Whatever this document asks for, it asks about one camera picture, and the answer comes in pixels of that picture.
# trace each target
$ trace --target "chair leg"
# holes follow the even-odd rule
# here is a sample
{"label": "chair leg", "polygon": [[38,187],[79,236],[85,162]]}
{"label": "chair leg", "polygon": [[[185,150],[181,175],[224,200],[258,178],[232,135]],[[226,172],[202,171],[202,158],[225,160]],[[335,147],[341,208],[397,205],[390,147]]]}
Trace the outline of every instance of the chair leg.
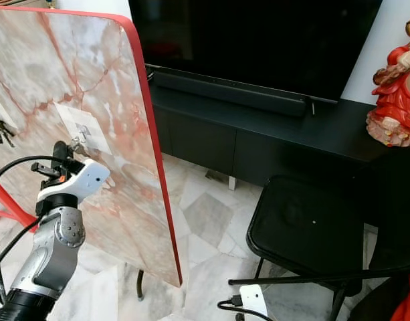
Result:
{"label": "chair leg", "polygon": [[139,270],[138,278],[136,279],[136,293],[138,294],[138,301],[141,302],[144,299],[142,294],[142,278],[144,277],[144,271]]}
{"label": "chair leg", "polygon": [[385,271],[364,270],[360,272],[353,272],[350,274],[332,274],[327,276],[286,276],[282,278],[260,278],[260,279],[242,279],[229,280],[230,286],[246,286],[249,284],[294,284],[294,283],[322,283],[322,282],[338,282],[338,281],[353,281],[353,280],[367,280],[391,277],[394,274],[410,273],[407,270],[400,270],[393,268]]}
{"label": "chair leg", "polygon": [[264,263],[264,259],[261,258],[260,262],[258,263],[258,269],[257,269],[257,272],[255,273],[254,279],[258,279],[260,277],[260,272],[261,272],[261,268],[263,267],[263,263]]}
{"label": "chair leg", "polygon": [[334,292],[334,298],[332,300],[332,311],[328,321],[336,321],[337,316],[340,313],[343,306],[344,298],[346,297],[346,286]]}

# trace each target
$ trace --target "black tv screen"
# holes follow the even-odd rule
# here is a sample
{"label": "black tv screen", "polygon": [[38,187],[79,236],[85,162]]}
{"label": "black tv screen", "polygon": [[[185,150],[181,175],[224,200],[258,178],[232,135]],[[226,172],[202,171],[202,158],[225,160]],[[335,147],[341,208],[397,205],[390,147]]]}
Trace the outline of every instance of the black tv screen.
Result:
{"label": "black tv screen", "polygon": [[381,0],[130,0],[148,64],[338,100]]}

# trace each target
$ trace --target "soundbar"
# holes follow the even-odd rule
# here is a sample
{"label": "soundbar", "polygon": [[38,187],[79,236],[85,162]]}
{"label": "soundbar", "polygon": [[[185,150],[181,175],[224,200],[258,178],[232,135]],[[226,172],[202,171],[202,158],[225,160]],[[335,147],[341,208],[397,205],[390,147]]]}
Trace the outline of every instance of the soundbar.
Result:
{"label": "soundbar", "polygon": [[307,105],[306,97],[299,94],[168,68],[156,69],[154,82],[160,87],[288,116],[303,116]]}

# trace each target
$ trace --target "keychain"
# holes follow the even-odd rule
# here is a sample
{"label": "keychain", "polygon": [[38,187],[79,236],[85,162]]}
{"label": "keychain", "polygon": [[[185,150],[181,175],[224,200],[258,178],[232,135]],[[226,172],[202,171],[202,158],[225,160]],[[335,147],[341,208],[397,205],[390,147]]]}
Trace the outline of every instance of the keychain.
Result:
{"label": "keychain", "polygon": [[14,133],[12,133],[10,129],[8,129],[7,124],[4,122],[4,120],[0,119],[0,144],[4,143],[3,136],[11,147],[15,146],[10,140],[10,137],[15,136]]}

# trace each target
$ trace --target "red statue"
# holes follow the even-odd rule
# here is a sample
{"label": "red statue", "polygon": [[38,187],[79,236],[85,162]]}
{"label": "red statue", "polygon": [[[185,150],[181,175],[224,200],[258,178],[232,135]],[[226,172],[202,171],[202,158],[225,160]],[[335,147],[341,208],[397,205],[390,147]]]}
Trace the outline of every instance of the red statue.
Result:
{"label": "red statue", "polygon": [[[405,27],[410,36],[410,21]],[[387,146],[410,146],[410,43],[393,50],[374,75],[377,108],[369,112],[369,134]]]}

